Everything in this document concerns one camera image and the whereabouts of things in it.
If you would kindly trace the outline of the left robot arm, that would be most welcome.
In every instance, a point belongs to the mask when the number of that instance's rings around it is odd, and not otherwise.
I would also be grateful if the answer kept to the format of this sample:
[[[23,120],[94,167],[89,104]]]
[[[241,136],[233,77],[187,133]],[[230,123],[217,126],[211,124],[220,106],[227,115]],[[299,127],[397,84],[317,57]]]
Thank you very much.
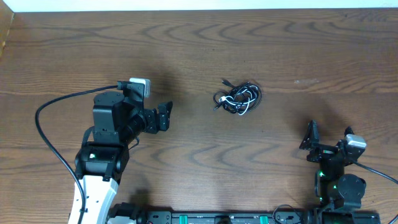
[[[75,158],[78,183],[69,223],[106,223],[129,160],[129,144],[140,133],[168,130],[172,107],[169,101],[145,109],[143,97],[133,90],[95,96],[94,125],[86,130]]]

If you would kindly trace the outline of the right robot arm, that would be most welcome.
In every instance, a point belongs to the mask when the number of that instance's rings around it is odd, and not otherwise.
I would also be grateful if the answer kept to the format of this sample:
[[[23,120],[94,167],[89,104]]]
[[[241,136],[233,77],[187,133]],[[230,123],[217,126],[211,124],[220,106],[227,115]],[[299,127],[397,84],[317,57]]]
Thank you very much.
[[[300,143],[307,150],[307,161],[319,164],[315,173],[314,191],[320,206],[304,213],[302,223],[354,223],[353,212],[361,208],[366,181],[347,174],[345,167],[358,160],[366,149],[363,137],[355,135],[350,127],[336,145],[322,144],[317,123],[311,120]]]

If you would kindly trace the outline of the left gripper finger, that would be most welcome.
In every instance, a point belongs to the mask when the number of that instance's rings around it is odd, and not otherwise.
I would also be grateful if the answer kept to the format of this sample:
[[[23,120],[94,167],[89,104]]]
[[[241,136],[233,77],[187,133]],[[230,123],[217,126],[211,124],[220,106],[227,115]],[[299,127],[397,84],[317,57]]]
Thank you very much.
[[[170,127],[170,115],[167,113],[159,114],[159,130],[167,131]]]
[[[165,103],[160,103],[158,105],[158,111],[160,114],[170,115],[173,107],[173,102],[168,101]]]

